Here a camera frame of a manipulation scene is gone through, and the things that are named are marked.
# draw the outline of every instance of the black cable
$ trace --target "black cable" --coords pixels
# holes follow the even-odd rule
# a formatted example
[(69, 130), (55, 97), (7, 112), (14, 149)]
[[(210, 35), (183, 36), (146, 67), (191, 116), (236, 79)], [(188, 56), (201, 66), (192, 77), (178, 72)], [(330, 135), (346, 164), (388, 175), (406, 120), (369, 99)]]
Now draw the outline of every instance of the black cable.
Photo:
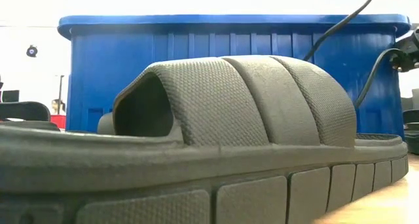
[(328, 38), (328, 36), (334, 34), (336, 31), (338, 31), (340, 28), (342, 28), (343, 26), (345, 26), (348, 22), (350, 22), (353, 18), (355, 18), (355, 16), (357, 16), (363, 9), (365, 9), (365, 7), (367, 7), (369, 5), (369, 3), (372, 0), (367, 0), (361, 7), (359, 7), (355, 12), (353, 12), (352, 14), (348, 15), (347, 17), (345, 17), (343, 20), (341, 20), (339, 23), (335, 24), (333, 27), (329, 28), (317, 41), (316, 43), (314, 43), (313, 47), (311, 48), (311, 50), (308, 52), (308, 54), (304, 57), (304, 60), (307, 61), (309, 60), (313, 54), (315, 53), (315, 51), (317, 51), (317, 49), (320, 47), (321, 43), (324, 42), (324, 40), (326, 40), (326, 38)]
[(398, 55), (400, 58), (404, 58), (405, 57), (405, 53), (398, 49), (398, 48), (389, 48), (383, 52), (381, 52), (381, 54), (378, 56), (378, 58), (376, 59), (373, 68), (371, 69), (371, 72), (369, 73), (367, 82), (365, 83), (364, 87), (362, 88), (361, 93), (359, 94), (358, 98), (355, 101), (355, 108), (359, 108), (359, 106), (361, 105), (362, 101), (364, 100), (365, 96), (368, 93), (368, 90), (371, 86), (371, 84), (373, 83), (373, 79), (377, 73), (378, 68), (380, 67), (380, 64), (382, 62), (382, 60), (384, 59), (384, 57), (387, 54), (396, 54)]

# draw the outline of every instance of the blue plastic bin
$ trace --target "blue plastic bin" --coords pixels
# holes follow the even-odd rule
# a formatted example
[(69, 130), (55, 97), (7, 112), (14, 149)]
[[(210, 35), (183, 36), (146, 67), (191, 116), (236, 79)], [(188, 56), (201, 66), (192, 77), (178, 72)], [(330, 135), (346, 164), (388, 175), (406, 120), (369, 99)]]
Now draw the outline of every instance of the blue plastic bin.
[[(244, 54), (303, 58), (341, 15), (68, 16), (59, 33), (71, 40), (67, 130), (95, 132), (115, 96), (149, 64)], [(354, 101), (377, 56), (408, 32), (398, 14), (360, 15), (330, 36), (311, 62), (330, 73)], [(378, 71), (357, 112), (358, 132), (403, 136), (398, 74)]]

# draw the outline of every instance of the table surface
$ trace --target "table surface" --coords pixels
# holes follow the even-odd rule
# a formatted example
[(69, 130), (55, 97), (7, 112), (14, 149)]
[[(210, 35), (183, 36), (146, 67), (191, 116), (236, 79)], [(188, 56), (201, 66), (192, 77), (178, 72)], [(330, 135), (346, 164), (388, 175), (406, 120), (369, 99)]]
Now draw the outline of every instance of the table surface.
[(409, 155), (400, 181), (314, 221), (314, 224), (419, 223), (419, 156)]

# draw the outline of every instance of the textured strap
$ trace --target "textured strap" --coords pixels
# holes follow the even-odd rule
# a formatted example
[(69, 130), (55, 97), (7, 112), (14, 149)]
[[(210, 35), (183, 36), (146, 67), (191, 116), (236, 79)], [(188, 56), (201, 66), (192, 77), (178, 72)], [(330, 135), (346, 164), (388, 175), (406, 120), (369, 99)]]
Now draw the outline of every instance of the textured strap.
[(313, 114), (284, 66), (269, 56), (223, 59), (234, 66), (246, 82), (272, 143), (320, 145)]
[(272, 56), (293, 76), (306, 98), (326, 145), (353, 147), (356, 135), (354, 106), (345, 90), (318, 66), (294, 58)]
[[(153, 87), (147, 82), (154, 81)], [(159, 84), (164, 94), (159, 100), (141, 98), (153, 94)], [(126, 117), (130, 109), (124, 101), (164, 102), (167, 98), (171, 111), (179, 121), (187, 145), (256, 146), (268, 144), (268, 138), (255, 101), (239, 73), (226, 61), (201, 58), (155, 63), (149, 66), (115, 101), (115, 130), (119, 134), (124, 123), (140, 121), (135, 113)]]

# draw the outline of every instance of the gray slide sandal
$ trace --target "gray slide sandal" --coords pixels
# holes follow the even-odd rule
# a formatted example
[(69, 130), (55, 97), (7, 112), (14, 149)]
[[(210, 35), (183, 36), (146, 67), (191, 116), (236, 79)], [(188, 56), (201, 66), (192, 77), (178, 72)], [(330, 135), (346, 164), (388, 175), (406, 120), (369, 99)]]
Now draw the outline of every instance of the gray slide sandal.
[(286, 57), (152, 64), (104, 121), (117, 136), (0, 126), (0, 223), (307, 224), (408, 171), (400, 137), (357, 135), (344, 89)]

